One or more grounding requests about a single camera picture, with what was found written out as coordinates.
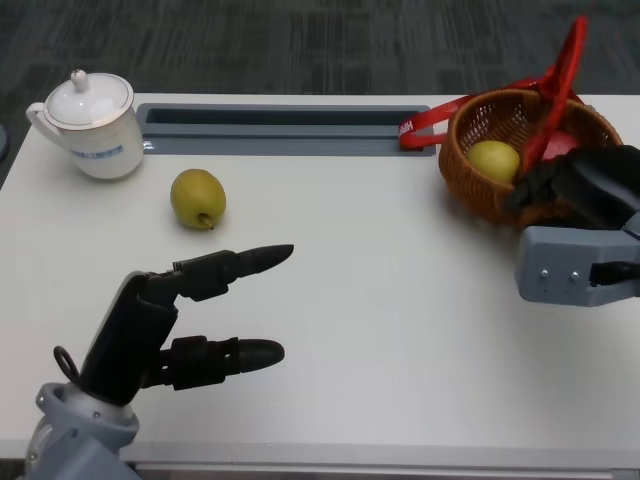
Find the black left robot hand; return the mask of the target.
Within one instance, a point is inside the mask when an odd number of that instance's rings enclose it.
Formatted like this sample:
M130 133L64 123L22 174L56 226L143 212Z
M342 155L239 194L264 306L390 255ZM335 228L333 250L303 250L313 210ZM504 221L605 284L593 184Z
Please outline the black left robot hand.
M201 302L224 295L234 281L276 267L293 251L287 244L240 253L222 250L176 262L165 273L130 275L89 349L76 384L96 399L124 406L142 388L199 388L281 362L285 350L272 340L210 341L192 336L176 338L169 347L164 344L178 319L178 297Z

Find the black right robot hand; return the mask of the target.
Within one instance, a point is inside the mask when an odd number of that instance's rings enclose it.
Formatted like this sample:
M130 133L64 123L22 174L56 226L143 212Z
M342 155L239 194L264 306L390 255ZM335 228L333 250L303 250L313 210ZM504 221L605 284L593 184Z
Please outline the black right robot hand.
M515 213L559 199L591 224L620 230L639 212L639 149L578 147L532 167L502 202Z

